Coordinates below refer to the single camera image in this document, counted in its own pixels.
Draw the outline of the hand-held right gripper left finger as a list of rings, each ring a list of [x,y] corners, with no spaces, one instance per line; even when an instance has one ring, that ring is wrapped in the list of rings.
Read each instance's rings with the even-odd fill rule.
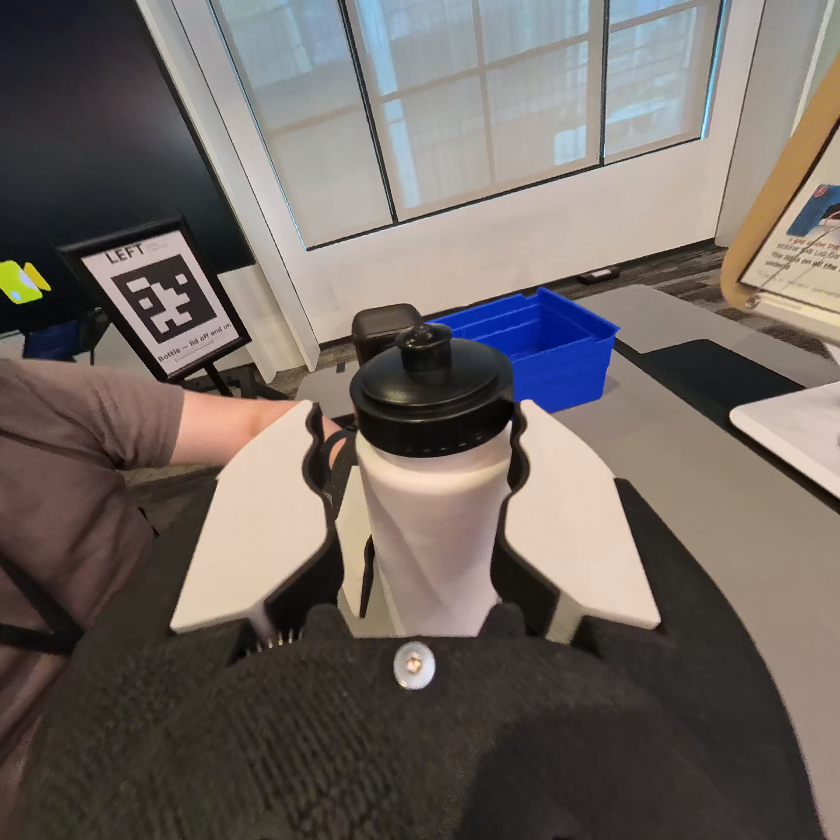
[[[338,604],[343,558],[319,404],[303,401],[217,478],[171,617],[175,634],[246,621],[265,646],[294,641],[314,606]]]

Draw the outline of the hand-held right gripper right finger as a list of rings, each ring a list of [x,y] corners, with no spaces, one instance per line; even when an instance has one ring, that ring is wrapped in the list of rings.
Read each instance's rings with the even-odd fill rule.
[[[661,623],[616,478],[583,439],[532,400],[511,426],[510,494],[490,562],[500,600],[526,632],[568,644],[585,618]]]

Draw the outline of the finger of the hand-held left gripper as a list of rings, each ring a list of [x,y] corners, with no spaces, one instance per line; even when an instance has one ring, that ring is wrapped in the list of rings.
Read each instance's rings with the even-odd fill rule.
[[[375,554],[361,470],[350,468],[335,519],[343,562],[341,591],[351,613],[365,618],[374,581]]]

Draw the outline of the black bottle lid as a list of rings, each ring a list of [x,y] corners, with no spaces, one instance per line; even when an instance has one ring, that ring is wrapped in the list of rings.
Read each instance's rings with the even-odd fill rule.
[[[457,339],[444,324],[422,324],[362,364],[350,399],[358,429],[374,448],[411,459],[458,455],[507,428],[514,372],[499,350]]]

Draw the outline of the white plastic bottle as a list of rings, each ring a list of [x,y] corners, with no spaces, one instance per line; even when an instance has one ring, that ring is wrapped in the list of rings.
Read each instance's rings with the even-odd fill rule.
[[[476,448],[409,458],[355,439],[374,559],[400,637],[475,637],[499,597],[491,582],[510,494],[511,425]]]

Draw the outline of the blue plastic bin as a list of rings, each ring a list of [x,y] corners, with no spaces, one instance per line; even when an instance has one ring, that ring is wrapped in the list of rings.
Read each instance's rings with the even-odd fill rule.
[[[538,289],[431,318],[505,354],[514,400],[546,413],[599,400],[619,327],[559,294]]]

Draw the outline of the black rectangular table pad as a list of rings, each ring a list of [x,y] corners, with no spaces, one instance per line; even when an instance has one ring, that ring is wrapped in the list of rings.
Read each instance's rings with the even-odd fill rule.
[[[804,390],[792,380],[708,339],[641,353],[617,340],[614,351],[732,436],[733,409]]]

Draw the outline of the black framed sign stand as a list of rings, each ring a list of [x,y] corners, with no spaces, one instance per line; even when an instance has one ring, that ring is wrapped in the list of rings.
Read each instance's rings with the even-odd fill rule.
[[[256,367],[216,362],[251,343],[183,216],[56,247],[156,381],[187,391],[286,400]]]

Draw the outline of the small blue display device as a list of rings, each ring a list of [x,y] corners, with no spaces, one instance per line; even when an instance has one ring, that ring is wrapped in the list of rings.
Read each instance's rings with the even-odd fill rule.
[[[23,359],[77,362],[78,356],[86,356],[89,365],[94,365],[96,348],[110,324],[109,316],[96,309],[77,320],[27,332]]]

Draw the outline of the printed instruction sheet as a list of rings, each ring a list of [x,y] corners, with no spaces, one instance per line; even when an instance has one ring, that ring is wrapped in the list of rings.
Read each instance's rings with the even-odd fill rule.
[[[839,145],[827,145],[739,283],[839,313]]]

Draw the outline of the instruction board on white stand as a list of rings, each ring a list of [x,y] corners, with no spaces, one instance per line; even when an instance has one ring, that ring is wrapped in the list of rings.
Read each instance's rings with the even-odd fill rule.
[[[838,135],[839,58],[835,58],[723,261],[721,291],[742,312],[798,329],[822,342],[835,362],[839,313],[739,283],[793,194]],[[839,384],[837,381],[733,409],[731,423],[830,496],[839,498]]]

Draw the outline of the large dark wall screen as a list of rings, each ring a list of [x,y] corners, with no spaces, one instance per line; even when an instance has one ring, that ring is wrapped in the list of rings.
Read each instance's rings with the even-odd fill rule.
[[[51,290],[2,294],[2,333],[92,301],[56,247],[183,217],[222,275],[256,263],[135,2],[1,2],[2,263]]]

